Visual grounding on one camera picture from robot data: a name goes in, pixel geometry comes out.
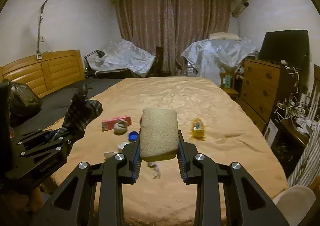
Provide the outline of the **beige sponge block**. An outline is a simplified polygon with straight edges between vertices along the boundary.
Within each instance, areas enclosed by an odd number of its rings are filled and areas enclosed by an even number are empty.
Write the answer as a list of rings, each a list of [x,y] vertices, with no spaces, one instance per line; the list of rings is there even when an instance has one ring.
[[[140,157],[146,162],[174,159],[178,151],[177,112],[146,108],[140,124]]]

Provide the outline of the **left silver plastic cover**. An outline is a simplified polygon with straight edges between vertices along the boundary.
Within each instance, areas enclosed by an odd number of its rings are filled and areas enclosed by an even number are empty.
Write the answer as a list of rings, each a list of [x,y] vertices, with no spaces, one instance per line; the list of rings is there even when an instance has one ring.
[[[129,70],[139,77],[146,77],[156,58],[125,39],[118,43],[111,42],[109,47],[102,51],[105,56],[97,64],[97,73]]]

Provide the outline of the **dark grey mattress sheet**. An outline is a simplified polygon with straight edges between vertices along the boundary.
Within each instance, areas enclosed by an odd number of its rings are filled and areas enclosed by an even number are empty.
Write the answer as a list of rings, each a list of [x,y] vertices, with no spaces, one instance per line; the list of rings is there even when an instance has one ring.
[[[14,128],[15,134],[26,134],[38,129],[45,129],[63,118],[77,88],[86,84],[89,88],[88,97],[92,98],[120,82],[114,78],[87,78],[67,87],[61,88],[42,98],[42,107],[38,114],[25,123]]]

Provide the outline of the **wooden dresser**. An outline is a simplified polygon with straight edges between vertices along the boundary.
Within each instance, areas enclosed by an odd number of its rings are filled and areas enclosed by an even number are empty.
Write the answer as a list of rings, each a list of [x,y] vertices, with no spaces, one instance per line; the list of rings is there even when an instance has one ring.
[[[263,132],[279,101],[288,100],[297,91],[294,70],[267,61],[244,61],[240,96],[236,102]]]

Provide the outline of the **striped cloth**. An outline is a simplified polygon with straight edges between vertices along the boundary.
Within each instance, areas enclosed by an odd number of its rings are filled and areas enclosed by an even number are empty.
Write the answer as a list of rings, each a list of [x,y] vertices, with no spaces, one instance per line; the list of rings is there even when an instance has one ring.
[[[319,123],[307,143],[293,173],[287,179],[290,187],[295,185],[309,186],[319,176]]]

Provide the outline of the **pink red box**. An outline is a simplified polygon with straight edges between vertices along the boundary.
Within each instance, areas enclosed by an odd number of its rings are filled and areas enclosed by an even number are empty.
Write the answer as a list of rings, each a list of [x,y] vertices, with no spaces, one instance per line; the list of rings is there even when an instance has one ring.
[[[132,125],[131,117],[130,116],[121,116],[121,117],[115,117],[111,119],[106,119],[101,122],[102,125],[102,131],[109,131],[114,129],[114,125],[119,121],[119,120],[125,120],[127,124],[130,126]]]

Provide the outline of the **white trash bucket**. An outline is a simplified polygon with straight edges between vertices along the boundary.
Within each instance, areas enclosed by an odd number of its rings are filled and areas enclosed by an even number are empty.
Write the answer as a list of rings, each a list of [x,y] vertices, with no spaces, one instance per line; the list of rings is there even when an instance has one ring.
[[[307,186],[295,185],[279,195],[273,202],[290,226],[297,226],[306,216],[316,200],[316,195]]]

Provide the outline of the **tan bed blanket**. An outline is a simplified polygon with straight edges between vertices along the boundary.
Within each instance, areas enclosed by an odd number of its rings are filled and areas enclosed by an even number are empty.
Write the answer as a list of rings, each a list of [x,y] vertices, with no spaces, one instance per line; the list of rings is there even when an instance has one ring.
[[[97,94],[102,114],[73,146],[67,163],[52,178],[60,184],[82,161],[97,164],[125,136],[104,132],[105,119],[128,115],[131,130],[142,131],[144,157],[175,154],[178,134],[214,162],[239,162],[270,196],[289,186],[277,158],[242,108],[205,78],[127,78]],[[161,177],[142,163],[139,178],[124,186],[125,222],[129,225],[192,225],[196,188],[185,185],[176,158],[159,163]]]

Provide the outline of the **right silver plastic cover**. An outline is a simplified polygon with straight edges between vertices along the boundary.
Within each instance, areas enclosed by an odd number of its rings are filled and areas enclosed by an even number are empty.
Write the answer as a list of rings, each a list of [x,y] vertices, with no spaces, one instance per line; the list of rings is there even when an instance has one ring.
[[[182,56],[196,70],[198,77],[221,85],[221,73],[235,73],[242,61],[255,55],[256,47],[251,40],[205,39],[189,45]]]

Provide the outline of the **small wooden chair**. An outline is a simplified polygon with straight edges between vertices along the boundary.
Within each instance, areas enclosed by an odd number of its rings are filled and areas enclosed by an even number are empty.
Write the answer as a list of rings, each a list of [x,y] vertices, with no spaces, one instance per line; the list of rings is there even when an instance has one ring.
[[[221,83],[220,88],[228,94],[228,96],[234,101],[240,95],[237,90],[235,90],[235,74],[234,73],[220,73]]]

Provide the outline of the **black television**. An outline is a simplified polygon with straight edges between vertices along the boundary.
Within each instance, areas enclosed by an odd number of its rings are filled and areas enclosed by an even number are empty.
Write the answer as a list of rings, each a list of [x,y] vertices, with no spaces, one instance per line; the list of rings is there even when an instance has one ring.
[[[310,53],[307,30],[267,32],[259,52],[259,60],[280,63],[303,69]]]

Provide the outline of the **grey balled sock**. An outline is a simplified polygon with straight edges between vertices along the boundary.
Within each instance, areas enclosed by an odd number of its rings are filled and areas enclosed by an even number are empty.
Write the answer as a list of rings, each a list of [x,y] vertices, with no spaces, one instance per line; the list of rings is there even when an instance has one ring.
[[[124,119],[119,119],[115,124],[114,124],[114,134],[115,135],[122,135],[125,134],[127,132],[127,127],[128,127],[128,123],[126,120]]]

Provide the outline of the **dark plaid cloth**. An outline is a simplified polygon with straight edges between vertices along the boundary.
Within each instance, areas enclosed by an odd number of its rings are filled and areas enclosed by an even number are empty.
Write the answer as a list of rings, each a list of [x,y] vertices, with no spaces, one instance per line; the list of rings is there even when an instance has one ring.
[[[69,105],[62,127],[54,135],[54,139],[65,135],[73,137],[72,142],[82,139],[85,129],[94,119],[103,112],[103,106],[98,100],[88,98],[88,85],[77,88]]]

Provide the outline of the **black desk lamp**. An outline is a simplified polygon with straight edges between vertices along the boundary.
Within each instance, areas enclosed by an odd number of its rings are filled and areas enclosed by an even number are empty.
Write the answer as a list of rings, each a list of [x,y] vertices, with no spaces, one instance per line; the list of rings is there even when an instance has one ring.
[[[86,64],[84,73],[87,78],[93,78],[97,76],[97,72],[99,71],[97,64],[101,61],[103,56],[105,56],[105,53],[98,49],[84,56],[84,61]]]

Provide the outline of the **brown curtain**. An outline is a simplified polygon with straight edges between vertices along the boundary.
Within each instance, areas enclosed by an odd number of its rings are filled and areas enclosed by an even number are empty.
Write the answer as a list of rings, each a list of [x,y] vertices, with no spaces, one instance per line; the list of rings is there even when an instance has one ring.
[[[215,32],[227,32],[232,0],[114,0],[121,38],[152,54],[163,49],[162,70],[187,72],[182,52]]]

